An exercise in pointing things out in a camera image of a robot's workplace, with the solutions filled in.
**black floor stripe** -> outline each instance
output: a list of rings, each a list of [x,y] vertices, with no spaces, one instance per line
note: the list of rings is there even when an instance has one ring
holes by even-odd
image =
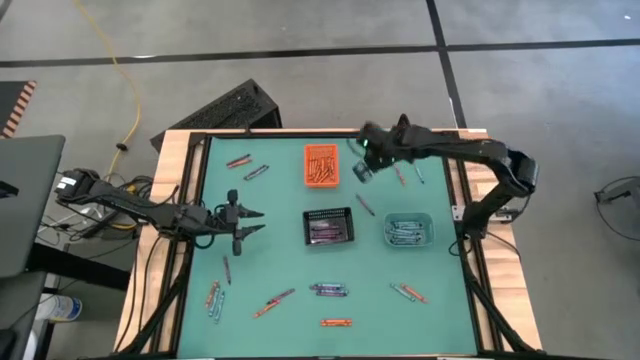
[[[541,41],[498,44],[459,44],[447,45],[447,51],[500,51],[500,50],[543,50],[576,49],[590,47],[640,46],[640,39],[579,40],[579,41]]]
[[[581,40],[581,41],[551,41],[528,43],[498,43],[498,44],[459,44],[459,45],[388,45],[373,47],[352,47],[335,49],[301,49],[301,50],[273,50],[273,51],[245,51],[227,53],[176,54],[153,56],[122,56],[116,58],[121,64],[153,64],[189,61],[216,60],[244,60],[244,59],[274,59],[299,58],[311,56],[341,56],[341,55],[377,55],[377,54],[419,54],[429,52],[473,52],[473,51],[506,51],[506,50],[541,50],[541,49],[575,49],[598,48],[615,46],[640,46],[640,39],[618,40]],[[0,68],[24,67],[58,67],[58,66],[90,66],[108,65],[111,58],[69,58],[43,60],[0,60]]]
[[[310,57],[310,56],[416,54],[416,53],[434,52],[437,50],[438,49],[435,45],[415,45],[415,46],[398,45],[398,46],[371,46],[371,47],[334,48],[334,49],[247,51],[247,52],[157,55],[157,56],[124,56],[124,57],[118,57],[116,59],[120,64],[152,64],[152,63],[169,63],[169,62],[188,62],[188,61],[299,58],[299,57]],[[111,58],[0,61],[0,68],[108,65],[108,64],[111,64],[111,61],[112,61]]]
[[[436,8],[435,0],[426,0],[426,2],[427,7],[429,8],[429,17],[431,18],[433,34],[436,38],[436,45],[438,46],[438,56],[440,57],[440,64],[442,65],[442,72],[444,73],[444,83],[447,87],[451,107],[453,108],[453,116],[455,117],[456,124],[459,128],[466,128],[467,121],[464,118],[464,111],[462,111],[462,101],[460,100],[458,86],[456,85],[456,79],[453,75],[451,59],[447,52],[447,43],[444,40],[444,32],[442,31],[442,24],[440,23],[438,9]]]

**orange basket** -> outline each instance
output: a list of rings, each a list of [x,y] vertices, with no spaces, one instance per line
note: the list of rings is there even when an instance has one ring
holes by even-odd
[[[304,183],[312,188],[335,188],[340,184],[338,145],[305,145]]]

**marker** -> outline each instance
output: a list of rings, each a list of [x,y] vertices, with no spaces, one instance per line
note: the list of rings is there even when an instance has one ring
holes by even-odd
[[[211,286],[211,291],[209,291],[209,296],[207,296],[207,301],[204,303],[204,307],[205,308],[210,308],[211,304],[213,303],[213,296],[216,293],[216,289],[218,288],[218,280],[213,282],[213,286]]]
[[[279,301],[280,301],[280,300],[282,300],[285,296],[289,296],[289,295],[293,294],[293,292],[294,292],[294,291],[296,291],[296,289],[289,289],[289,290],[287,290],[287,291],[283,292],[282,294],[280,294],[280,295],[278,295],[278,296],[274,297],[273,299],[271,299],[271,300],[267,301],[267,305],[271,305],[271,304],[273,304],[274,302],[279,302]]]
[[[411,287],[409,287],[409,285],[407,284],[400,284],[400,286],[409,294],[413,295],[415,298],[417,298],[418,300],[422,301],[423,303],[427,304],[428,301],[427,299],[425,299],[424,296],[418,294],[417,291],[413,290]]]
[[[229,259],[227,255],[222,258],[222,261],[224,261],[224,272],[227,275],[227,282],[231,285],[231,270],[229,270]]]
[[[213,303],[211,307],[209,307],[209,317],[213,317],[215,315],[216,309],[218,308],[218,302],[220,301],[220,287],[216,288],[215,295],[213,295]]]
[[[413,163],[413,168],[416,169],[416,174],[418,174],[418,177],[420,178],[420,182],[424,184],[424,178],[422,177],[422,172],[420,171],[420,168],[418,167],[418,165],[416,165],[416,163]]]
[[[242,161],[242,160],[244,160],[244,159],[248,159],[248,158],[249,158],[249,156],[251,156],[251,154],[247,154],[247,155],[241,156],[241,157],[239,157],[239,158],[237,158],[237,159],[235,159],[235,160],[231,160],[231,161],[229,161],[229,162],[227,163],[227,166],[231,166],[231,165],[233,165],[233,164],[237,163],[238,161]]]
[[[407,182],[404,180],[404,176],[402,176],[402,173],[400,173],[400,168],[396,164],[393,164],[393,168],[396,169],[396,175],[398,175],[398,178],[400,178],[400,182],[402,183],[402,186],[404,186]]]
[[[263,172],[267,171],[267,169],[269,168],[269,165],[262,165],[259,168],[253,170],[252,172],[250,172],[249,174],[247,174],[247,176],[244,177],[244,179],[246,181],[249,181],[251,179],[253,179],[254,177],[262,174]]]
[[[222,293],[220,293],[219,296],[219,300],[218,300],[218,304],[216,306],[216,310],[215,312],[215,316],[213,318],[213,321],[217,324],[218,322],[220,322],[220,316],[222,315],[222,304],[224,303],[224,291]]]
[[[273,307],[274,307],[274,306],[276,306],[276,305],[278,305],[278,304],[280,304],[280,301],[276,301],[276,302],[273,302],[273,303],[271,303],[271,304],[269,304],[269,305],[265,306],[265,307],[264,307],[264,309],[262,309],[262,310],[258,311],[257,313],[255,313],[255,314],[253,315],[253,318],[254,318],[254,319],[259,318],[260,316],[264,315],[267,311],[269,311],[269,310],[273,309]]]
[[[236,162],[234,162],[234,163],[233,163],[233,164],[231,164],[231,165],[227,165],[227,167],[228,167],[229,169],[233,169],[234,167],[238,167],[238,166],[241,166],[241,165],[245,165],[245,164],[248,164],[248,163],[250,163],[250,162],[251,162],[251,159],[242,159],[242,160],[240,160],[240,161],[236,161]]]
[[[405,289],[401,288],[400,286],[396,285],[396,284],[389,284],[391,286],[392,289],[394,289],[395,291],[397,291],[400,295],[406,297],[407,299],[409,299],[410,301],[416,301],[416,298],[413,297],[413,295],[409,294],[408,292],[405,291]]]
[[[369,214],[371,214],[371,216],[376,216],[376,213],[374,213],[373,210],[371,210],[371,208],[369,207],[369,205],[367,205],[367,203],[364,201],[362,196],[356,194],[356,199],[358,199],[360,204],[362,204],[362,206],[364,206],[364,208],[369,212]]]

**wooden table frame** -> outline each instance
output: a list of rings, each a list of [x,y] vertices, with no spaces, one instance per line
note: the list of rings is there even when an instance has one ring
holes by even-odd
[[[203,176],[206,173],[206,161],[208,158],[209,144],[212,136],[218,137],[350,137],[355,136],[358,129],[253,129],[247,133],[245,130],[170,130],[166,132],[162,151],[158,161],[158,167],[151,190],[151,200],[162,201],[179,185],[180,201],[192,202],[199,200]],[[486,130],[456,130],[441,129],[437,131],[455,131],[462,138],[481,139],[488,138]],[[452,204],[465,204],[465,200],[479,200],[484,197],[497,183],[493,172],[484,165],[462,163],[454,160],[443,160],[445,171],[449,169],[448,187]],[[515,240],[510,225],[489,225],[489,231],[507,240],[515,246]],[[140,325],[144,325],[151,313],[157,307],[161,296],[166,293],[175,279],[182,265],[185,252],[191,255],[191,249],[184,243],[170,242],[161,239],[150,254],[153,244],[157,239],[157,231],[146,226],[141,234],[138,252],[137,269],[135,274],[138,288],[141,289],[145,281],[145,266],[149,264],[149,272],[146,274],[146,297],[142,301],[142,291],[137,291],[133,297],[133,281],[129,281],[129,289],[122,310],[120,326],[118,328],[117,341],[123,336],[124,340],[120,348],[128,345],[138,333]],[[522,339],[532,347],[541,348],[538,331],[531,310],[529,295],[518,256],[508,247],[504,246],[491,236],[487,236],[481,243],[471,246],[465,242],[468,251],[469,264],[475,275],[483,284],[490,284],[494,303],[509,321],[511,326],[519,333]],[[487,313],[478,299],[467,292],[472,311],[474,334],[478,350],[502,349],[502,339],[492,327]],[[180,336],[180,323],[184,310],[186,291],[180,294],[172,303],[161,322],[161,328],[157,329],[145,347],[145,352],[170,352],[175,353]]]

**yellow cable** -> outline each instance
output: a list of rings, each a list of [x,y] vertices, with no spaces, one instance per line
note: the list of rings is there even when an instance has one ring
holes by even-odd
[[[73,0],[73,3],[76,5],[78,10],[80,10],[82,15],[84,15],[84,17],[87,18],[87,20],[91,24],[91,27],[96,32],[96,34],[98,34],[100,39],[102,39],[102,42],[104,43],[104,47],[106,48],[107,52],[109,53],[109,56],[111,57],[111,61],[113,62],[113,67],[127,80],[127,82],[129,82],[129,85],[131,86],[131,90],[133,90],[134,101],[136,103],[136,108],[137,108],[137,110],[136,110],[136,121],[133,123],[133,126],[129,130],[129,133],[127,134],[127,136],[121,142],[122,144],[126,145],[127,142],[129,141],[129,139],[131,138],[131,136],[133,136],[133,134],[136,132],[136,129],[138,128],[138,124],[140,123],[140,107],[141,106],[140,106],[140,95],[138,93],[138,89],[136,88],[136,85],[135,85],[133,79],[129,76],[129,74],[127,74],[120,67],[120,64],[118,64],[118,60],[116,59],[116,55],[115,55],[115,53],[113,51],[113,47],[111,46],[111,41],[109,40],[109,38],[102,32],[102,30],[100,30],[100,27],[98,26],[98,24],[96,24],[96,21],[91,17],[91,15],[89,15],[89,13],[84,8],[84,6],[82,6],[82,4],[80,4],[79,0]],[[116,167],[116,163],[118,162],[118,158],[120,157],[120,153],[121,152],[122,151],[120,149],[118,149],[116,151],[116,154],[113,157],[113,160],[111,161],[111,166],[109,167],[109,172],[107,172],[107,174],[109,174],[108,178],[107,178],[107,181],[111,180],[111,174],[113,173],[113,170]]]

